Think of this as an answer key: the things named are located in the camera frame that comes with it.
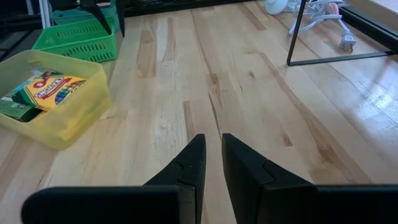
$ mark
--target wooden table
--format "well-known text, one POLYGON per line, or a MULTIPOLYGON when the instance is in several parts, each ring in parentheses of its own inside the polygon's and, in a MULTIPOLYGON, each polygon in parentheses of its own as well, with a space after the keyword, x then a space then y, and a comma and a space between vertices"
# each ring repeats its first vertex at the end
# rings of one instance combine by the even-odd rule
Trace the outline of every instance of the wooden table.
MULTIPOLYGON (((104 63, 112 107, 53 151, 0 127, 0 223, 46 187, 142 185, 197 133, 207 142, 203 223, 233 224, 220 133, 318 184, 398 183, 396 58, 286 67, 294 16, 245 2, 126 19, 104 63)), ((356 54, 383 50, 352 29, 356 54)), ((340 54, 340 26, 300 35, 300 59, 340 54)))
POLYGON ((398 31, 398 1, 395 0, 345 0, 377 21, 398 31))

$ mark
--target white cable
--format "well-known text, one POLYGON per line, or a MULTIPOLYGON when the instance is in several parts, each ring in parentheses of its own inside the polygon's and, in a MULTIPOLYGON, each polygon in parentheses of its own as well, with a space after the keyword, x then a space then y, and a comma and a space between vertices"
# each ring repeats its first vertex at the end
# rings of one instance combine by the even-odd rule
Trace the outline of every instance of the white cable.
MULTIPOLYGON (((295 2, 296 4, 295 5, 288 4, 287 7, 294 14, 298 14, 301 5, 301 0, 290 0, 290 2, 295 2)), ((301 27, 299 33, 311 29, 312 27, 323 22, 326 19, 337 19, 339 24, 343 28, 340 48, 342 48, 344 51, 352 52, 356 40, 354 40, 354 35, 341 20, 342 16, 338 14, 338 8, 343 6, 347 6, 347 4, 343 0, 309 0, 309 2, 305 4, 303 15, 309 16, 309 19, 312 22, 305 27, 301 27)), ((296 22, 297 20, 294 20, 294 23, 289 30, 289 35, 293 35, 296 22)))

